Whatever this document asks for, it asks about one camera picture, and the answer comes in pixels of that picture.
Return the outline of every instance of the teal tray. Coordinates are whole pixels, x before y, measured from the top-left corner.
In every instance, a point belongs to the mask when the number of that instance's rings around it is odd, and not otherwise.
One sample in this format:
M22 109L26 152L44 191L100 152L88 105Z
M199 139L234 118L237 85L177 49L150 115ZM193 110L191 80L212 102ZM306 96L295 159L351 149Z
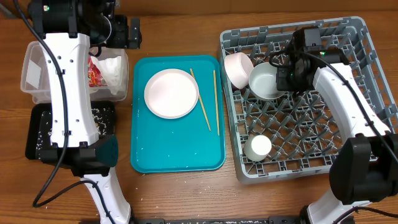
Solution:
M179 119L163 119L145 104L144 90L157 72L193 69L210 123L198 101ZM213 70L216 71L220 136L217 135ZM225 161L223 94L218 61L209 55L152 57L137 62L132 93L131 165L141 173L215 170Z

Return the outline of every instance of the white plate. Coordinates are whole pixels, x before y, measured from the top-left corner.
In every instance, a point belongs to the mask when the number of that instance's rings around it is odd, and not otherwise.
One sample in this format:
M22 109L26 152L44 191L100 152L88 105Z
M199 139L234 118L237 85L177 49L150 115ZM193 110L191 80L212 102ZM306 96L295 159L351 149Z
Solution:
M145 104L155 115L175 119L191 112L198 102L199 87L195 79L179 69L156 73L147 82Z

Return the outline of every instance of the red snack package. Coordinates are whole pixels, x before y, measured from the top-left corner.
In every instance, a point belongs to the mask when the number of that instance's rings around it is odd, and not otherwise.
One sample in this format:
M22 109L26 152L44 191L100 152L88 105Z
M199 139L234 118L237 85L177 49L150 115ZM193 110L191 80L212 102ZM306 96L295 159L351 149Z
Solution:
M104 86L102 84L101 71L95 66L91 57L88 58L88 85L90 87Z

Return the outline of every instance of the plastic container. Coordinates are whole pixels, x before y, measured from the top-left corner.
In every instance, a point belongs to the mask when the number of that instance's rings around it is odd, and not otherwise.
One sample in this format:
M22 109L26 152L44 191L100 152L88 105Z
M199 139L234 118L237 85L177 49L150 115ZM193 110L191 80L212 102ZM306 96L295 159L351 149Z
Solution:
M355 81L379 118L395 133L398 109L381 68L365 22L360 17L296 22L226 30L220 35L221 79L226 96L236 176L244 184L293 179L328 173L343 145L333 117L317 91L293 99L286 93L272 101L258 100L248 88L231 85L224 69L227 55L244 52L254 65L283 50L294 31L319 27L322 44L343 49ZM277 57L284 63L285 55ZM259 162L249 160L243 147L249 136L263 134L271 152Z
M126 51L124 49L108 49L103 47L98 60L105 60L117 56L122 56L122 72L119 82L113 86L90 87L91 101L121 101L126 98L129 83L129 60ZM29 61L32 61L40 67L40 75L37 76L37 78L39 78L38 85L36 85L36 83L32 85L29 79L27 80ZM25 93L30 93L33 96L33 102L36 104L51 102L49 74L47 72L44 54L38 41L33 41L27 46L24 64L22 66L21 90Z

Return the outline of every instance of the wooden table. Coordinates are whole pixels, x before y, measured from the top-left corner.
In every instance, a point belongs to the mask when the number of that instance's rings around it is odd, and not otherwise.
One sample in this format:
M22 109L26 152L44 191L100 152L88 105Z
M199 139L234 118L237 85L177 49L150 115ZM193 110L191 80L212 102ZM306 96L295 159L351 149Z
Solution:
M144 41L140 50L128 50L130 83L127 98L116 105L119 182L127 201L139 218L260 218L296 215L329 187L327 175L268 184L243 185L235 176L228 117L227 158L214 172L142 175L130 165L130 131L133 69L144 57L166 55L216 56L220 34L227 29L282 24L286 22L361 16L366 21L390 88L398 99L398 13L314 12L275 14L230 14L216 16L141 17ZM20 91L21 68L27 44L34 40L22 21L0 21L0 222L77 223L98 218L96 207L84 186L42 208L32 201L53 167L24 156L32 97ZM45 198L76 182L69 170L59 170ZM387 198L374 208L398 213L398 197ZM358 223L397 223L369 212L357 215Z

